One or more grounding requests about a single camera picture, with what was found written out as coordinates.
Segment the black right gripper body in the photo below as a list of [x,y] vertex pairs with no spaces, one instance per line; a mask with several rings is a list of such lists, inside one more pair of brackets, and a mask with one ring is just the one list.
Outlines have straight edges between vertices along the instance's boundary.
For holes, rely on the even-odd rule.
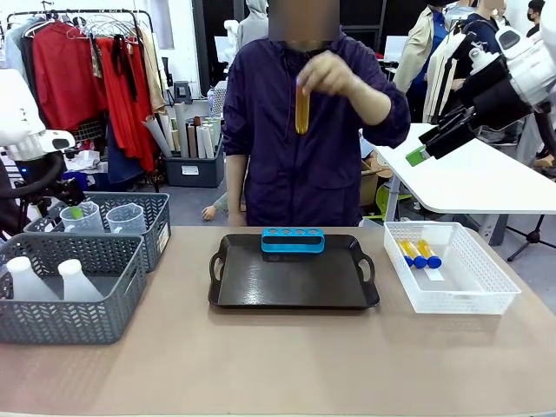
[[473,110],[467,119],[472,130],[481,126],[500,130],[532,112],[514,90],[505,64],[488,64],[469,75],[460,88],[460,102]]

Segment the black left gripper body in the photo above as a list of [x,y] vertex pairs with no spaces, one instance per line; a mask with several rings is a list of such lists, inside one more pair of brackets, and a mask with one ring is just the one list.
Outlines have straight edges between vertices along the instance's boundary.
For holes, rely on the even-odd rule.
[[76,178],[54,182],[54,197],[69,207],[85,201],[85,194]]

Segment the person's left hand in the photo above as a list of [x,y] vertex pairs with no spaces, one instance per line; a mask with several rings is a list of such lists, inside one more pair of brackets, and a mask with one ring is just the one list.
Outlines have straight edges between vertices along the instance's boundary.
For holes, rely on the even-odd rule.
[[297,76],[297,86],[305,96],[313,91],[345,96],[354,106],[376,98],[375,90],[356,76],[339,56],[328,51],[308,61]]

